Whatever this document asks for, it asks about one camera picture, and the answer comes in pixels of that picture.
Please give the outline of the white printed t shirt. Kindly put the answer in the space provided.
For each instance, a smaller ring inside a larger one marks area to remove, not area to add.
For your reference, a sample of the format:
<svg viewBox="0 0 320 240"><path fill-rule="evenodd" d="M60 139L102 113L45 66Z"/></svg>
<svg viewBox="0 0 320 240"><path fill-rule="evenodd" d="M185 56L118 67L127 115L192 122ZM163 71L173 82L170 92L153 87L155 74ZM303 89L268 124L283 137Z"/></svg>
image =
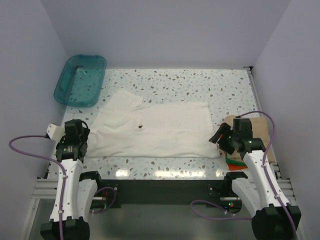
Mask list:
<svg viewBox="0 0 320 240"><path fill-rule="evenodd" d="M87 156L218 158L218 147L209 142L213 134L207 103L150 104L119 89L91 125Z"/></svg>

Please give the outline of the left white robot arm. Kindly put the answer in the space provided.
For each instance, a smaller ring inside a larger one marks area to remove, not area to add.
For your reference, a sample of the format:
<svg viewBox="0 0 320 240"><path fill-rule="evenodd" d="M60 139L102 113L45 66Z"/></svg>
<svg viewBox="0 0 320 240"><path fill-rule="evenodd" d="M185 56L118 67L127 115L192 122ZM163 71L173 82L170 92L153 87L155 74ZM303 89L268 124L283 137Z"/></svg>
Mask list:
<svg viewBox="0 0 320 240"><path fill-rule="evenodd" d="M88 125L81 119L54 124L47 135L57 142L55 157L58 163L58 182L54 207L48 223L40 227L45 240L88 240L88 216L94 196L104 190L98 171L84 172L87 153Z"/></svg>

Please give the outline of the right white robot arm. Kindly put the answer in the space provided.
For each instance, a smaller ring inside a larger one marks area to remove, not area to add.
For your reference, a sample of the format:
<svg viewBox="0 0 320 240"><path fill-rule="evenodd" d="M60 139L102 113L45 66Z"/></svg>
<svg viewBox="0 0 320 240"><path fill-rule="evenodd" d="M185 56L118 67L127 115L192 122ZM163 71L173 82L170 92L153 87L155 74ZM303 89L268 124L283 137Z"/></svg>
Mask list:
<svg viewBox="0 0 320 240"><path fill-rule="evenodd" d="M227 196L237 195L247 208L255 238L295 240L301 211L279 186L268 162L267 149L260 138L254 137L250 119L236 117L232 126L222 123L209 142L228 154L238 152L251 173L255 186L244 172L228 172L221 189Z"/></svg>

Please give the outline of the green folded t shirt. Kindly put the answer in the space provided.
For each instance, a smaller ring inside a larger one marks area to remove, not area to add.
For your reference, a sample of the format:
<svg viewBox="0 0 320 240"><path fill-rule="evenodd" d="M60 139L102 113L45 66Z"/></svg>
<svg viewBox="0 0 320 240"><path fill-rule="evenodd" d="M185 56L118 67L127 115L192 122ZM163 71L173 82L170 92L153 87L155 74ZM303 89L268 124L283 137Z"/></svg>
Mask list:
<svg viewBox="0 0 320 240"><path fill-rule="evenodd" d="M247 167L247 165L245 164L245 162L241 158L231 157L226 152L224 153L224 155L225 155L225 162L228 165L234 165L234 166L239 166L239 167L244 167L244 168Z"/></svg>

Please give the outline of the orange folded t shirt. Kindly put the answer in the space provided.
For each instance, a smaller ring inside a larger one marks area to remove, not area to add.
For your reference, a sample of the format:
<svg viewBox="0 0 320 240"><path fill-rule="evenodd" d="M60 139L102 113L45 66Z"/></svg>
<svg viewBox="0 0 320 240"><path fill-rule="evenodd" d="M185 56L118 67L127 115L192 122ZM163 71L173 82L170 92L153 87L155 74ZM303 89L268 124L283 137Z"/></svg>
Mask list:
<svg viewBox="0 0 320 240"><path fill-rule="evenodd" d="M227 164L227 165L230 171L243 170L248 168L248 167L241 167L241 166L231 165L231 164Z"/></svg>

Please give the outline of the teal plastic basket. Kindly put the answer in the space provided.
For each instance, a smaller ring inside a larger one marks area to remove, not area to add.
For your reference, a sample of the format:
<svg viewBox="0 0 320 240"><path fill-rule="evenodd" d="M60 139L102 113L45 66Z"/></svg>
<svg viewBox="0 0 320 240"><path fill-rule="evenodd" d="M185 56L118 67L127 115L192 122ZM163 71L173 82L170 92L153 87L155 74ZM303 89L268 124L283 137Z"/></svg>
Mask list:
<svg viewBox="0 0 320 240"><path fill-rule="evenodd" d="M60 74L54 99L65 106L89 108L99 99L107 61L100 55L79 54L69 58Z"/></svg>

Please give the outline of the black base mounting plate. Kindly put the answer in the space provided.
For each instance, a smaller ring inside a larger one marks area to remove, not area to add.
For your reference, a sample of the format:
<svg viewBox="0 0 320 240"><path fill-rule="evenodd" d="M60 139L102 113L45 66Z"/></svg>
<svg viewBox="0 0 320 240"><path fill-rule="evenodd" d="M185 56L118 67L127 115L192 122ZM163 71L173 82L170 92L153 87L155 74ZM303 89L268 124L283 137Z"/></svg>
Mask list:
<svg viewBox="0 0 320 240"><path fill-rule="evenodd" d="M241 200L222 188L222 180L102 180L92 210L122 205L189 205L194 200L212 202L232 213L242 208Z"/></svg>

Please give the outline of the aluminium frame rail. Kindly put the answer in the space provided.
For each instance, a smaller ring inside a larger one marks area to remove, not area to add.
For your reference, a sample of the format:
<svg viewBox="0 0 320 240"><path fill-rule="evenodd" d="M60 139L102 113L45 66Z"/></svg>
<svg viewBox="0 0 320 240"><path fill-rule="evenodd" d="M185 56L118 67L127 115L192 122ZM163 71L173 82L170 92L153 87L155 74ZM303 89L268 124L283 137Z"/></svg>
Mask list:
<svg viewBox="0 0 320 240"><path fill-rule="evenodd" d="M100 181L100 187L111 187L119 198L128 198L130 201L138 196L152 196L155 200L146 200L147 202L174 202L182 203L179 199L236 199L238 198L231 190L223 190L224 180L126 180L126 179L106 179ZM279 178L277 183L281 187L286 198L290 201L295 200L295 195L289 179ZM37 179L33 191L33 198L55 199L58 189L57 179Z"/></svg>

